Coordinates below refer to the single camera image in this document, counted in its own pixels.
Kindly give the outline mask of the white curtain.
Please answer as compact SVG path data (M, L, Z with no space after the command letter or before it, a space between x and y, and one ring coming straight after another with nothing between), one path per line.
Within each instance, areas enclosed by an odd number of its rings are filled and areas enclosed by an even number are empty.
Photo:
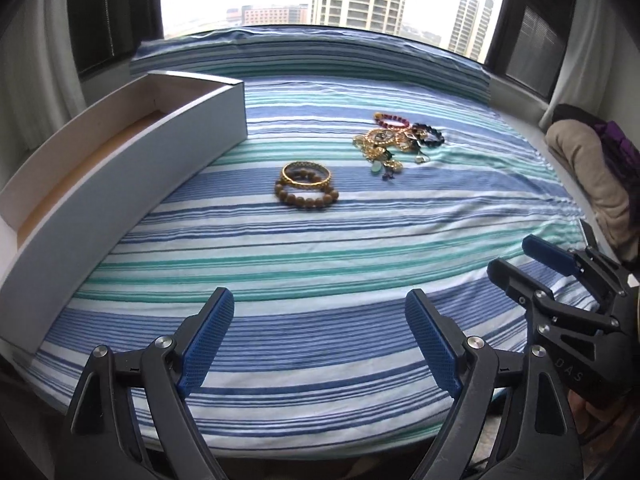
M564 61L547 110L538 124L547 131L560 104L590 114L600 110L610 76L617 18L606 0L576 0Z
M31 151L85 108L67 0L25 0L1 37L1 129Z

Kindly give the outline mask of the smartphone on bed edge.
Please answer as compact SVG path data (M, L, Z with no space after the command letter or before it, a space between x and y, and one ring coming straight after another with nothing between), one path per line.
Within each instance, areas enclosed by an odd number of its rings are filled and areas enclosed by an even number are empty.
M585 244L587 247L591 247L594 249L599 248L598 240L596 234L594 234L592 226L585 220L579 220L580 229L582 230L582 237L585 240Z

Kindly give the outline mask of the right white curtain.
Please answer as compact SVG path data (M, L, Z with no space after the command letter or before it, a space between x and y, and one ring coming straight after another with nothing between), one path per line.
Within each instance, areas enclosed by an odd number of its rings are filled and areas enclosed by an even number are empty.
M610 76L617 18L606 0L576 0L564 61L547 110L538 124L547 131L560 104L590 114L600 110Z

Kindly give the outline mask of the white cardboard box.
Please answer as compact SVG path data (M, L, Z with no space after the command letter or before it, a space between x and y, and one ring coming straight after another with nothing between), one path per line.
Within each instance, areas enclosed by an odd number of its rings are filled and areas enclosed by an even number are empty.
M86 108L1 191L1 338L33 354L149 211L247 137L242 80L158 70Z

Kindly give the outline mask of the blue striped bed sheet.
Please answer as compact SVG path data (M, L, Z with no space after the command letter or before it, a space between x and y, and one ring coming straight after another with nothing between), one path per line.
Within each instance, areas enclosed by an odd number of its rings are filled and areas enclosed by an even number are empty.
M139 221L94 268L33 356L13 364L66 408L91 350L172 333L217 287L234 317L189 406L219 455L337 457L434 434L450 407L405 319L420 288L469 335L520 351L524 310L491 284L509 260L559 300L574 278L529 259L530 234L582 246L582 210L489 105L480 64L373 32L237 28L142 44L130 72L245 84L248 136ZM372 174L352 138L407 130Z

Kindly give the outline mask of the dark purple clothing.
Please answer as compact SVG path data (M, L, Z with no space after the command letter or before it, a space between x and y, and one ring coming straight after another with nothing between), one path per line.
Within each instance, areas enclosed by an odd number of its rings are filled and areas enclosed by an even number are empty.
M616 122L606 122L581 108L570 104L559 104L552 112L552 121L575 119L589 126L597 133L602 144L603 155L608 169L620 180L629 197L639 200L639 151L623 133Z

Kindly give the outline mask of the gold chain jewelry pile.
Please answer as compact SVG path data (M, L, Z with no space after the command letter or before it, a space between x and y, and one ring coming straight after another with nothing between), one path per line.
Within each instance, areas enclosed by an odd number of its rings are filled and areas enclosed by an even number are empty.
M370 162L372 174L378 174L384 181L393 180L404 170L396 153L413 154L417 165L426 162L418 140L407 130L374 128L354 136L352 145Z

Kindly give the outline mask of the left white curtain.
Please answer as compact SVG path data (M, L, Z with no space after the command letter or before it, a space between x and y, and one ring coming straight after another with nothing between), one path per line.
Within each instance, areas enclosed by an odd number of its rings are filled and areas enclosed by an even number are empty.
M1 129L31 151L85 108L67 0L25 0L1 37Z

